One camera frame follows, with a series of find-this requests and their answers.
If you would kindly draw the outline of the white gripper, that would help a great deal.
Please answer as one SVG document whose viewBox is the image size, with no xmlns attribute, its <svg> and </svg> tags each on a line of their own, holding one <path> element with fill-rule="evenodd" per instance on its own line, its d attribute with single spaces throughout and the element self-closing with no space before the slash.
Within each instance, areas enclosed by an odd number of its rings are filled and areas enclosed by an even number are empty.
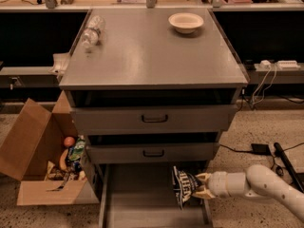
<svg viewBox="0 0 304 228">
<path fill-rule="evenodd" d="M 201 186 L 192 196 L 202 200 L 210 200 L 214 198 L 228 198 L 229 192 L 227 189 L 227 173 L 215 172 L 197 174 L 197 179 L 202 183 L 207 183 L 207 188 Z"/>
</svg>

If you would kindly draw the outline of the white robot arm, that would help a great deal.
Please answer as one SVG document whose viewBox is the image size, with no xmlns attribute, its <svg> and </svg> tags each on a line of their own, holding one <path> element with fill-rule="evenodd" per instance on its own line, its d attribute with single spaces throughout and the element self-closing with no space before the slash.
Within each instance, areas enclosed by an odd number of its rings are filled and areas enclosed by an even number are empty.
<svg viewBox="0 0 304 228">
<path fill-rule="evenodd" d="M 274 199 L 304 221 L 304 194 L 264 165 L 255 164 L 238 173 L 201 173 L 196 178 L 202 185 L 192 194 L 193 197 L 206 200 L 234 197 Z"/>
</svg>

